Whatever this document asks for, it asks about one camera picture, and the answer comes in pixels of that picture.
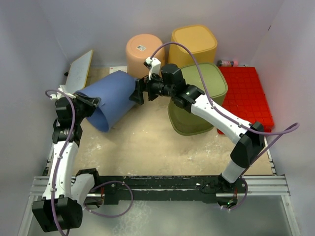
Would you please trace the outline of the blue round plastic bucket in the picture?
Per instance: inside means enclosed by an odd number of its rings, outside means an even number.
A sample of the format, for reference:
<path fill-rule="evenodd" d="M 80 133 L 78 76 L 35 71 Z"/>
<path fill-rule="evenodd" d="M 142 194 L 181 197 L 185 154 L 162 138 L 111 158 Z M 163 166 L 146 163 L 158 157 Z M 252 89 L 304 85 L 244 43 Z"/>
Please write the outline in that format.
<path fill-rule="evenodd" d="M 119 70 L 78 90 L 80 95 L 100 98 L 97 109 L 87 118 L 89 123 L 99 131 L 108 132 L 135 105 L 129 100 L 135 85 L 134 77 Z"/>

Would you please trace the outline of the orange round plastic bucket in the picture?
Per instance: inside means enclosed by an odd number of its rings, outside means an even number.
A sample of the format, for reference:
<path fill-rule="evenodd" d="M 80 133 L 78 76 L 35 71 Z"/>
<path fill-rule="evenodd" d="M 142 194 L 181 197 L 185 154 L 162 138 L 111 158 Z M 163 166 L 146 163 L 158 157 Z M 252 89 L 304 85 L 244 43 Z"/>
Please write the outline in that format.
<path fill-rule="evenodd" d="M 143 63 L 162 44 L 162 41 L 152 34 L 139 34 L 132 37 L 126 45 L 128 74 L 135 78 L 146 76 L 149 70 Z"/>

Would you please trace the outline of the green mesh plastic basket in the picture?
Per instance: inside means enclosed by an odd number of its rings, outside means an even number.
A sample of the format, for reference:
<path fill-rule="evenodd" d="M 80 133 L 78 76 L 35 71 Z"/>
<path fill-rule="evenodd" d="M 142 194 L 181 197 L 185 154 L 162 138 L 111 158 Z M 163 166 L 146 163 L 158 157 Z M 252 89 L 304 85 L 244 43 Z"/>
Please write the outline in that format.
<path fill-rule="evenodd" d="M 199 67 L 210 97 L 217 104 L 222 105 L 228 91 L 228 85 L 223 74 L 213 63 L 200 63 Z M 186 83 L 204 89 L 196 65 L 184 66 L 181 71 Z M 214 127 L 204 119 L 177 107 L 172 100 L 168 104 L 168 116 L 173 129 L 184 136 L 208 132 Z"/>

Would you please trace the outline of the yellow mesh plastic basket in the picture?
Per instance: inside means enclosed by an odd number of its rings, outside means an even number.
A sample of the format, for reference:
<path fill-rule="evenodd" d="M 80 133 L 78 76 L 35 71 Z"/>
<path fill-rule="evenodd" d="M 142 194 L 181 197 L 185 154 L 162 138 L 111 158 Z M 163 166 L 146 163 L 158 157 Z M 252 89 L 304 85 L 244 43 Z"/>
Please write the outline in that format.
<path fill-rule="evenodd" d="M 190 25 L 173 30 L 171 41 L 184 45 L 194 55 L 198 63 L 213 62 L 218 42 L 204 25 Z M 189 53 L 178 45 L 170 45 L 168 63 L 183 67 L 193 64 Z"/>

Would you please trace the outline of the red plastic tray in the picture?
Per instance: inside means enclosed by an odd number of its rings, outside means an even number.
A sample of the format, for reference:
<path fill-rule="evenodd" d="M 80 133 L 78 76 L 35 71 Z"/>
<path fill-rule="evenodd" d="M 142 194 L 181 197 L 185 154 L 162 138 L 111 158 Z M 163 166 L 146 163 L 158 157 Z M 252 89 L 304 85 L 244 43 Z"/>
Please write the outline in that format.
<path fill-rule="evenodd" d="M 228 91 L 222 107 L 251 123 L 259 121 L 271 132 L 274 121 L 255 67 L 220 67 Z"/>

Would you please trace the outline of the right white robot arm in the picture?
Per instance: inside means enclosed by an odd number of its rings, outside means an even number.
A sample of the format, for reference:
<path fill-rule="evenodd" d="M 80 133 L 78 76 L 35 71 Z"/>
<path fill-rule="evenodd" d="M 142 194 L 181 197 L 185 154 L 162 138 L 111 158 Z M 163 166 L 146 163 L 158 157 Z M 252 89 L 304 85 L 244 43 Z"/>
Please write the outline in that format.
<path fill-rule="evenodd" d="M 219 187 L 223 192 L 231 192 L 236 181 L 249 168 L 265 147 L 260 122 L 250 123 L 209 100 L 205 91 L 185 82 L 181 69 L 175 64 L 161 66 L 159 62 L 144 62 L 149 74 L 136 80 L 131 101 L 144 103 L 143 93 L 153 101 L 159 96 L 171 98 L 179 108 L 196 115 L 222 131 L 235 144 L 230 154 L 231 160 L 219 175 Z"/>

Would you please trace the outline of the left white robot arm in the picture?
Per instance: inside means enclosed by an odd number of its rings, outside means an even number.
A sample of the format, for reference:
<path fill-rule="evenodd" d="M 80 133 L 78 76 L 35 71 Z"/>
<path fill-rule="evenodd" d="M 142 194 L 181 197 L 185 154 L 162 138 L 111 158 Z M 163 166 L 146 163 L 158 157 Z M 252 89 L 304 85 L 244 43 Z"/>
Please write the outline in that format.
<path fill-rule="evenodd" d="M 44 232 L 67 236 L 81 226 L 83 204 L 89 192 L 101 188 L 95 168 L 80 170 L 74 183 L 72 169 L 82 137 L 81 122 L 97 109 L 100 98 L 54 91 L 49 96 L 57 114 L 53 123 L 51 172 L 41 200 L 34 201 L 32 213 Z"/>

